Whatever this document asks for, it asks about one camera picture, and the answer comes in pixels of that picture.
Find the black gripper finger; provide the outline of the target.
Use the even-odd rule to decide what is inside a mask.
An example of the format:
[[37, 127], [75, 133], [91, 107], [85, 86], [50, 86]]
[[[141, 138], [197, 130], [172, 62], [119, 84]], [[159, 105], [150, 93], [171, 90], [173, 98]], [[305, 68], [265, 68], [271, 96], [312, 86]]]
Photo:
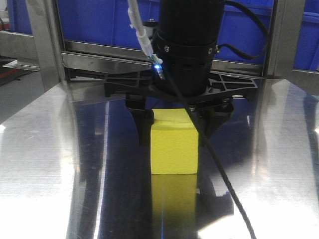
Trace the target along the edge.
[[154, 124], [153, 110], [131, 110], [139, 136], [140, 146], [149, 146], [151, 141], [151, 127]]
[[204, 134], [208, 139], [210, 139], [210, 137], [224, 123], [224, 116], [216, 112], [214, 109], [200, 110], [198, 112], [198, 119], [200, 126], [204, 130]]

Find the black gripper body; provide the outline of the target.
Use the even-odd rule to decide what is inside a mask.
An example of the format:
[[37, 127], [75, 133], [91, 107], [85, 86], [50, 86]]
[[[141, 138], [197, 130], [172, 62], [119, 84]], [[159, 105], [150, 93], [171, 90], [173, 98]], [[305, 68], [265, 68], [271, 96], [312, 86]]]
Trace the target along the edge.
[[104, 81], [105, 96], [124, 94], [126, 108], [131, 113], [133, 109], [154, 110], [147, 108], [148, 98], [178, 103], [179, 98], [175, 93], [175, 89], [178, 89], [197, 119], [200, 110], [214, 109], [224, 116], [225, 123], [234, 112], [234, 96], [239, 95], [251, 101], [258, 89], [253, 79], [210, 72], [204, 80], [195, 77], [188, 81], [185, 77], [178, 80], [174, 73], [167, 70], [163, 72], [163, 79], [156, 72], [155, 66], [149, 70], [108, 74]]

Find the blue bin behind arm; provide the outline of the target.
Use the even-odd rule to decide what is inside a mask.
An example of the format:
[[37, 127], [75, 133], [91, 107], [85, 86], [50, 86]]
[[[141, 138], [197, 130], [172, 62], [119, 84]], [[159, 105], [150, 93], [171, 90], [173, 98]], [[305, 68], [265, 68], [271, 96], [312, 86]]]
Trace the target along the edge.
[[[249, 8], [268, 28], [273, 0], [235, 0]], [[141, 49], [130, 27], [127, 0], [58, 0], [63, 36], [67, 40]], [[138, 0], [142, 20], [159, 20], [160, 0]], [[228, 43], [249, 55], [260, 54], [264, 36], [237, 8], [226, 5], [218, 45]], [[223, 47], [215, 59], [262, 64], [264, 56], [246, 60]]]

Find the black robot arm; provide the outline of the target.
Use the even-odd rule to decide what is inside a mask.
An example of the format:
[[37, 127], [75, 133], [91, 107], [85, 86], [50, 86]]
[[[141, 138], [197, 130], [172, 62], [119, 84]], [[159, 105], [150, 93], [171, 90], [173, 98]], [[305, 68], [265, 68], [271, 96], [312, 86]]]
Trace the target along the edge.
[[125, 104], [138, 132], [139, 144], [148, 145], [155, 112], [148, 98], [179, 102], [182, 94], [206, 136], [211, 136], [233, 114], [233, 96], [253, 99], [253, 80], [211, 72], [221, 27], [223, 0], [162, 0], [152, 47], [162, 60], [149, 70], [105, 77], [106, 97], [125, 94]]

